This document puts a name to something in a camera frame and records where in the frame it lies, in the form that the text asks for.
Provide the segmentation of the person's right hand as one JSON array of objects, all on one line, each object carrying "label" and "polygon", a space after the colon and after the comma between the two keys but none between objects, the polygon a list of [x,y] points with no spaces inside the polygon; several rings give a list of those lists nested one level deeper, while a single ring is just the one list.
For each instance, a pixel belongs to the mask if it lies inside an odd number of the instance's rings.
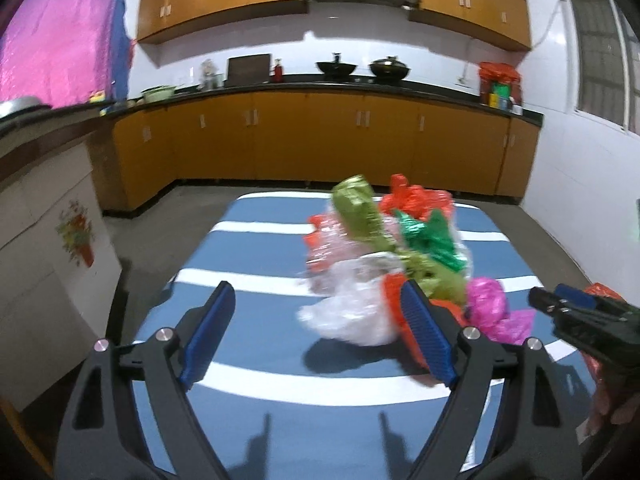
[{"label": "person's right hand", "polygon": [[623,387],[619,377],[600,374],[596,385],[586,426],[587,436],[596,434],[607,420],[614,426],[629,424],[639,408],[639,389],[631,391]]}]

